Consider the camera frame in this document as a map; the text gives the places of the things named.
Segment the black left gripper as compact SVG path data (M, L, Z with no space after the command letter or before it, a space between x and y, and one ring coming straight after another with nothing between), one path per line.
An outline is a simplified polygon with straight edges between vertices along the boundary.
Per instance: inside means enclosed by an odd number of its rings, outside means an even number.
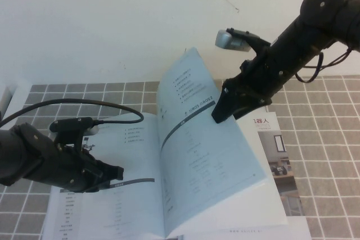
M123 175L122 167L96 160L88 152L59 143L41 169L43 183L78 193L108 189L111 180L123 180Z

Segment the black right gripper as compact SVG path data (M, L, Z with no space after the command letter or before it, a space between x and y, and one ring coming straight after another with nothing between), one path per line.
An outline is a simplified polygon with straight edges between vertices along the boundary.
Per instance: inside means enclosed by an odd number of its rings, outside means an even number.
M272 104L271 98L296 73L296 50L264 47L241 72L223 83L220 98L211 113L219 124L230 116L240 119L256 109Z

